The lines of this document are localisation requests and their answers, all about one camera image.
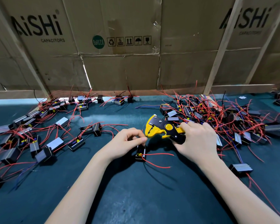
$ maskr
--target wooden strip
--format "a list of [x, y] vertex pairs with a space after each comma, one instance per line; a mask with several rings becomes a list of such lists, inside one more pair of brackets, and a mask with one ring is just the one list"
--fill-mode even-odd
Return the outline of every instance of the wooden strip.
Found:
[[261, 48], [260, 53], [259, 53], [259, 55], [258, 55], [258, 57], [257, 57], [257, 59], [255, 61], [254, 66], [252, 67], [252, 69], [251, 69], [251, 71], [250, 71], [250, 73], [249, 73], [249, 75], [248, 75], [248, 77], [246, 79], [245, 84], [249, 84], [250, 83], [250, 81], [251, 81], [251, 79], [252, 79], [252, 77], [253, 77], [253, 75], [254, 75], [254, 73], [255, 73], [255, 71], [256, 71], [256, 69], [257, 69], [257, 67], [258, 67], [258, 65], [259, 65], [259, 63], [260, 63], [260, 61], [261, 61], [261, 59], [262, 59], [262, 57], [263, 57], [267, 47], [268, 47], [268, 45], [269, 45], [269, 43], [270, 43], [270, 41], [273, 38], [273, 35], [274, 35], [274, 33], [275, 33], [279, 23], [280, 23], [280, 13], [279, 13], [278, 18], [276, 19], [275, 23], [273, 23], [273, 25], [271, 27], [271, 33], [270, 33], [268, 39], [266, 40], [265, 44]]
[[205, 95], [209, 94], [210, 89], [213, 85], [242, 5], [243, 0], [235, 0], [215, 61], [213, 63], [212, 70], [210, 71], [210, 75], [208, 77], [208, 82], [206, 83], [205, 89], [203, 91], [203, 94]]
[[[191, 88], [181, 88], [181, 89], [174, 89], [174, 90], [131, 90], [131, 93], [134, 96], [157, 96], [157, 95], [175, 95], [178, 94], [201, 94], [202, 91], [205, 89], [204, 86], [202, 87], [191, 87]], [[228, 94], [243, 94], [243, 93], [265, 93], [275, 90], [274, 84], [257, 84], [257, 85], [221, 85], [221, 86], [213, 86], [212, 93], [213, 94], [223, 94], [225, 91]], [[120, 94], [123, 91], [115, 91], [116, 94]], [[54, 97], [69, 97], [71, 94], [72, 96], [77, 96], [78, 94], [88, 94], [88, 91], [81, 92], [81, 91], [53, 91], [52, 92]], [[101, 94], [103, 96], [115, 96], [114, 91], [92, 91], [90, 95], [97, 96]], [[44, 98], [44, 93], [40, 90], [35, 91], [35, 95], [37, 98]], [[129, 92], [125, 91], [122, 93], [122, 96], [129, 96]], [[20, 98], [34, 98], [33, 90], [10, 90], [10, 91], [0, 91], [0, 99], [20, 99]]]
[[30, 69], [33, 76], [35, 77], [35, 79], [36, 79], [38, 85], [40, 86], [41, 90], [43, 91], [45, 96], [49, 96], [51, 93], [50, 93], [48, 87], [46, 86], [46, 84], [45, 84], [44, 80], [42, 79], [41, 75], [39, 74], [39, 72], [36, 71], [37, 68], [36, 68], [35, 64], [33, 63], [32, 58], [30, 57], [28, 51], [26, 50], [26, 48], [24, 47], [24, 45], [20, 41], [18, 35], [12, 29], [12, 27], [9, 23], [9, 20], [7, 20], [7, 19], [8, 19], [8, 15], [6, 14], [2, 5], [0, 4], [0, 21], [2, 22], [4, 27], [7, 29], [8, 34], [10, 35], [12, 41], [15, 43], [16, 48], [20, 52], [20, 54], [23, 57], [25, 63], [27, 64], [28, 68]]

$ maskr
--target green work surface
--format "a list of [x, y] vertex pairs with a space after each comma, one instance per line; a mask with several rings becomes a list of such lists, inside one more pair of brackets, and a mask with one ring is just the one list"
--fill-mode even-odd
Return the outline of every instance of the green work surface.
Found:
[[[251, 95], [238, 100], [240, 105], [248, 103], [253, 98], [253, 110], [269, 110], [274, 112], [268, 101], [273, 102], [268, 94], [264, 99]], [[238, 96], [228, 96], [235, 100]], [[128, 127], [142, 129], [153, 114], [161, 115], [156, 109], [135, 109], [139, 105], [159, 105], [164, 97], [154, 96], [140, 98], [141, 101], [123, 106], [108, 103], [104, 107], [92, 105], [82, 112], [82, 118], [75, 117], [71, 122], [70, 133], [77, 136], [79, 127], [88, 125], [91, 121], [103, 121], [104, 124], [128, 124]], [[0, 126], [9, 124], [12, 120], [26, 114], [32, 105], [0, 105]], [[54, 124], [62, 117], [70, 118], [71, 113], [57, 113], [45, 124]], [[56, 136], [56, 130], [48, 142]], [[73, 185], [84, 167], [93, 155], [112, 139], [109, 132], [103, 132], [101, 137], [87, 136], [86, 144], [72, 152], [67, 147], [57, 154], [57, 161], [51, 166], [37, 166], [20, 178], [20, 186], [15, 190], [16, 180], [6, 182], [0, 189], [0, 223], [44, 223], [69, 188]], [[114, 160], [107, 168], [93, 206], [90, 210], [88, 223], [233, 223], [235, 219], [228, 207], [201, 173], [197, 166], [180, 155], [169, 139], [161, 139], [157, 135], [149, 139], [147, 148], [150, 153], [169, 152], [175, 155], [149, 156], [147, 160], [159, 166], [172, 166], [169, 169], [159, 169], [150, 164], [136, 162], [132, 154]], [[272, 145], [251, 146], [254, 153], [265, 161], [255, 158], [246, 146], [239, 150], [245, 163], [254, 170], [251, 177], [261, 187], [263, 192], [280, 212], [280, 140], [272, 139]], [[231, 150], [224, 152], [225, 163], [239, 163]], [[31, 162], [29, 150], [21, 156], [19, 162]], [[12, 170], [26, 168], [29, 164], [17, 165]], [[264, 196], [255, 186], [251, 190], [265, 203]]]

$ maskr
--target person's right hand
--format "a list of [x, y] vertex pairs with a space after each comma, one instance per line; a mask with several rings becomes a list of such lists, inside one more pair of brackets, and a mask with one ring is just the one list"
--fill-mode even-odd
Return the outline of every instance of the person's right hand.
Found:
[[201, 125], [193, 122], [188, 122], [188, 124], [182, 122], [179, 127], [185, 131], [186, 135], [186, 141], [182, 145], [173, 142], [179, 153], [197, 165], [207, 162], [209, 159], [219, 158], [216, 132], [208, 123]]

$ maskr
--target wire stripper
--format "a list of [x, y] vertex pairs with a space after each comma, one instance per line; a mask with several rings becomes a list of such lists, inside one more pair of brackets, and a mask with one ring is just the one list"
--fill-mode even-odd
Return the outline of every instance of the wire stripper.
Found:
[[183, 144], [186, 140], [184, 131], [180, 127], [175, 127], [172, 123], [157, 117], [154, 114], [146, 123], [145, 135], [148, 138], [152, 138], [156, 134], [164, 133], [162, 138], [170, 138], [178, 144]]

